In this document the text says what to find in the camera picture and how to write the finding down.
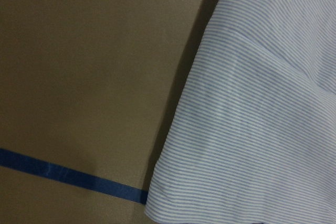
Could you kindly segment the light blue striped shirt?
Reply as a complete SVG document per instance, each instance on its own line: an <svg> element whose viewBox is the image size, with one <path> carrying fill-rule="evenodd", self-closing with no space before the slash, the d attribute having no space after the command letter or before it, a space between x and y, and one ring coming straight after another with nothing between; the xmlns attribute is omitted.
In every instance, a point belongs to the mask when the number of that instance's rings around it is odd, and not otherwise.
<svg viewBox="0 0 336 224"><path fill-rule="evenodd" d="M218 1L145 214L335 223L335 0Z"/></svg>

